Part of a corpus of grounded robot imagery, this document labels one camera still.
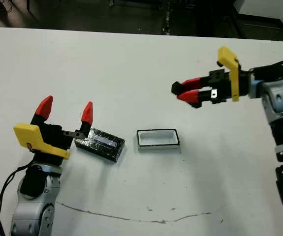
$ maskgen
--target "floor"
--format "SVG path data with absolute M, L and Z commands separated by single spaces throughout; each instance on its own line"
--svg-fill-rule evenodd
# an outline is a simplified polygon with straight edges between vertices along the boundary
M 3 0 L 8 14 L 0 14 L 0 27 L 84 30 L 120 33 L 161 34 L 164 11 L 157 4 L 149 5 L 116 0 Z M 193 9 L 176 7 L 171 14 L 171 35 L 205 36 L 199 33 Z M 239 38 L 232 18 L 215 16 L 217 24 L 210 36 Z M 246 38 L 283 41 L 283 27 L 276 23 L 239 17 L 240 29 Z

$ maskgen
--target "red fingertip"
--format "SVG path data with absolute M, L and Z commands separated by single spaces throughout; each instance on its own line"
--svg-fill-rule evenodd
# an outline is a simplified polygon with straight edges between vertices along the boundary
M 81 121 L 88 122 L 89 124 L 92 125 L 93 122 L 93 103 L 89 102 L 87 106 L 85 107 Z
M 200 78 L 186 80 L 182 83 L 186 90 L 201 89 Z
M 186 91 L 178 95 L 177 99 L 180 99 L 182 101 L 189 102 L 189 103 L 199 103 L 198 92 L 199 92 L 198 90 Z
M 52 109 L 53 103 L 53 96 L 46 97 L 41 103 L 39 104 L 38 108 L 35 111 L 35 114 L 42 116 L 45 119 L 48 119 L 49 114 Z

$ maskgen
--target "white table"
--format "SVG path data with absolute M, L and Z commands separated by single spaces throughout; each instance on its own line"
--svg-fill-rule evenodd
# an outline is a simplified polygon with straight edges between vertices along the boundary
M 32 158 L 14 125 L 29 123 L 51 94 L 48 122 L 74 130 L 91 100 L 93 126 L 126 147 L 112 164 L 72 145 L 53 236 L 283 235 L 279 163 L 260 100 L 196 110 L 170 92 L 176 80 L 218 69 L 222 45 L 245 70 L 283 59 L 274 41 L 0 28 L 0 190 Z M 181 152 L 139 152 L 136 130 L 148 128 L 176 128 Z M 23 174 L 4 196 L 7 232 Z

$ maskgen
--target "yellow mount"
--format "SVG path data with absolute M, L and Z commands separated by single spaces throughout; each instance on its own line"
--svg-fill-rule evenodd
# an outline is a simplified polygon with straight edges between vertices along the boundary
M 66 160 L 69 159 L 69 151 L 51 146 L 43 141 L 41 131 L 37 125 L 20 123 L 14 126 L 13 129 L 21 146 L 28 148 L 29 150 L 37 150 L 60 156 Z
M 233 102 L 239 101 L 239 61 L 237 56 L 227 47 L 222 46 L 218 50 L 218 62 L 227 67 L 231 81 L 231 97 Z

